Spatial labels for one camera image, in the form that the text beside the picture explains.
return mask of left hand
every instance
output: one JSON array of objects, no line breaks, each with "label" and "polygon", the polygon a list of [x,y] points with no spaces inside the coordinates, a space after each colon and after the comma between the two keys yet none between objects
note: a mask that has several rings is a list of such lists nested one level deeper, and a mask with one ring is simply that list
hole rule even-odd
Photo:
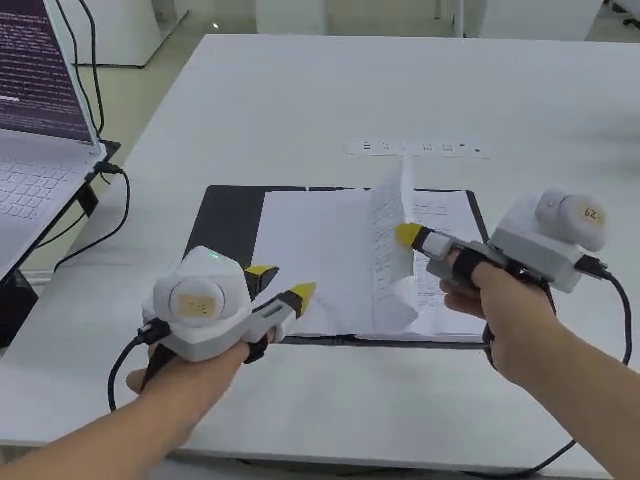
[{"label": "left hand", "polygon": [[[275,333],[269,333],[273,342]],[[154,347],[149,349],[149,357]],[[200,363],[175,358],[147,384],[142,382],[146,369],[127,376],[127,386],[140,395],[139,400],[155,403],[161,410],[180,417],[185,425],[184,439],[191,430],[218,403],[231,386],[236,373],[249,356],[249,346],[240,342],[222,355]]]}]

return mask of yellow tip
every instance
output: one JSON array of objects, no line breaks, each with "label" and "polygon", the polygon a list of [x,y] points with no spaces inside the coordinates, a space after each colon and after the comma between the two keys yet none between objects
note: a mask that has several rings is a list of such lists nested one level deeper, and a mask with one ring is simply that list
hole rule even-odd
[{"label": "yellow tip", "polygon": [[302,316],[304,315],[304,312],[307,311],[311,297],[313,297],[313,294],[316,291],[316,284],[301,283],[300,285],[293,287],[291,291],[302,298],[302,308],[300,309],[300,316]]},{"label": "yellow tip", "polygon": [[400,245],[411,248],[414,240],[424,227],[417,223],[403,223],[396,227],[396,241]]},{"label": "yellow tip", "polygon": [[263,273],[268,272],[272,268],[277,268],[277,267],[274,267],[273,265],[268,265],[268,266],[252,265],[249,268],[247,268],[246,271],[249,272],[249,273],[253,273],[254,275],[260,276]]}]

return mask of white laptop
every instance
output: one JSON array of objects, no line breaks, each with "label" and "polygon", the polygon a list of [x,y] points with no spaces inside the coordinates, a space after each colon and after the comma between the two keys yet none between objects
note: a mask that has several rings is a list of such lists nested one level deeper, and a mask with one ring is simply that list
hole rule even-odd
[{"label": "white laptop", "polygon": [[0,1],[0,281],[106,158],[48,8]]}]

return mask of white paper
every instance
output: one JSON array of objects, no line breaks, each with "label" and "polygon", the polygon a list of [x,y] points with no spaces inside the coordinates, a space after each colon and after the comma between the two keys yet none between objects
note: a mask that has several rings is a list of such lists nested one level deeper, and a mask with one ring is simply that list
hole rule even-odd
[{"label": "white paper", "polygon": [[[482,240],[467,192],[414,192],[413,198],[416,222],[468,241]],[[414,271],[420,314],[408,332],[425,336],[470,336],[479,340],[484,322],[444,306],[440,280],[427,272],[424,255],[415,254]]]},{"label": "white paper", "polygon": [[446,309],[426,257],[395,241],[395,227],[412,220],[481,239],[467,193],[414,192],[411,162],[398,162],[371,191],[268,193],[253,263],[277,265],[280,273],[256,304],[316,282],[292,335],[480,341],[484,322]]},{"label": "white paper", "polygon": [[257,299],[316,282],[294,335],[334,336],[371,328],[369,192],[271,192],[265,195],[254,265],[280,272]]},{"label": "white paper", "polygon": [[371,190],[371,255],[373,270],[373,328],[371,332],[398,332],[417,318],[417,312],[403,301],[399,282],[413,277],[413,253],[398,244],[395,229],[412,220],[412,159],[403,158],[394,171]]}]

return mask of finger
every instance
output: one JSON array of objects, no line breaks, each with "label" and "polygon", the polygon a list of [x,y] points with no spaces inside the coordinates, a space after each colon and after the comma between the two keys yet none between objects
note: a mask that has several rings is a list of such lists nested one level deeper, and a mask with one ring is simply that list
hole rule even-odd
[{"label": "finger", "polygon": [[136,370],[131,372],[127,375],[127,387],[140,395],[140,392],[142,392],[142,382],[144,381],[146,373],[146,370]]},{"label": "finger", "polygon": [[440,290],[444,293],[452,293],[452,294],[460,294],[466,297],[469,297],[473,300],[480,299],[480,292],[477,290],[472,290],[470,288],[461,287],[459,285],[454,285],[452,283],[447,282],[446,280],[440,281]]},{"label": "finger", "polygon": [[[460,254],[459,250],[452,250],[447,256],[447,260],[453,265]],[[513,281],[513,277],[501,268],[496,268],[488,262],[480,262],[473,273],[471,274],[471,281],[480,289],[491,287],[499,282],[504,282],[505,279]]]},{"label": "finger", "polygon": [[477,300],[472,300],[464,295],[447,294],[444,297],[444,304],[449,310],[454,312],[466,313],[484,320],[484,312],[482,305]]}]

